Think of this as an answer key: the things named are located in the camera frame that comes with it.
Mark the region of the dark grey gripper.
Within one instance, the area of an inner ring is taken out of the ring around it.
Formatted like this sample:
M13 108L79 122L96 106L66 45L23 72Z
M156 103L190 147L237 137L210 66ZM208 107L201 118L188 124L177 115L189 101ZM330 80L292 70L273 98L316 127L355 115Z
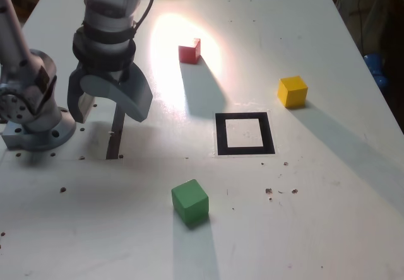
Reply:
M142 122L148 117L153 94L136 64L120 71L78 65L69 77L67 96L69 112L76 122L86 122L95 97L112 100L133 120Z

